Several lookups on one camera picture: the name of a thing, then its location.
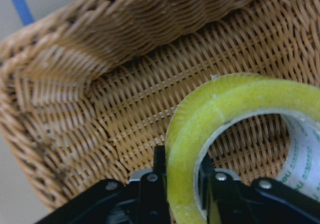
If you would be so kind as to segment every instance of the tape roll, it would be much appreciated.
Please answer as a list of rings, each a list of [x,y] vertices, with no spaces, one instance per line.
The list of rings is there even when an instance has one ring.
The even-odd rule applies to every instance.
[[[214,140],[233,124],[277,113],[287,122],[290,149],[277,179],[320,197],[320,90],[256,74],[217,77],[191,92],[172,117],[166,138],[167,194],[179,224],[205,224],[198,208],[198,170]]]

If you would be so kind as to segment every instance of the yellow tape roll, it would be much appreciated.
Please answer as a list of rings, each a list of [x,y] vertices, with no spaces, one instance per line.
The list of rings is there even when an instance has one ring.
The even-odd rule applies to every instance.
[[[209,146],[224,130],[254,115],[278,113],[291,125],[290,137],[302,141],[313,138],[311,142],[320,146],[319,103],[320,90],[313,86],[256,74],[217,77],[190,93],[177,108],[166,134],[167,194],[177,222],[206,223],[197,206],[197,174]],[[295,122],[304,128],[298,131]],[[306,137],[305,132],[313,133],[314,137]],[[305,161],[301,156],[294,166]],[[280,179],[286,177],[287,184],[295,187],[297,181],[317,179],[316,172],[308,172],[305,180],[296,177],[288,181],[288,175],[283,172]]]

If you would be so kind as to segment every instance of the blue line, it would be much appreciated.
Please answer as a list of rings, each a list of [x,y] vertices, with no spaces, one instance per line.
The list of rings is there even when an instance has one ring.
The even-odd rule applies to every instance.
[[[24,26],[32,24],[34,18],[29,10],[26,0],[11,0]]]

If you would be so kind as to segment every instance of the wicker weave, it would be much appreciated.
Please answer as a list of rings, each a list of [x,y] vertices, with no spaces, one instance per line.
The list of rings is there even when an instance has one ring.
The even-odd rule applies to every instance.
[[[320,0],[80,0],[0,45],[4,138],[55,209],[106,177],[151,166],[177,104],[211,75],[320,84]],[[231,127],[210,149],[244,181],[276,176],[278,115]]]

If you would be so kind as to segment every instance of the roll of clear tape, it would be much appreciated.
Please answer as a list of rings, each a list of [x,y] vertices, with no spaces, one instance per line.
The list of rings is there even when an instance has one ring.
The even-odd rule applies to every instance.
[[[320,90],[256,74],[212,79],[191,92],[172,117],[166,138],[167,194],[179,224],[205,224],[198,208],[198,172],[208,148],[233,124],[262,114],[285,119],[290,149],[277,176],[320,199]]]

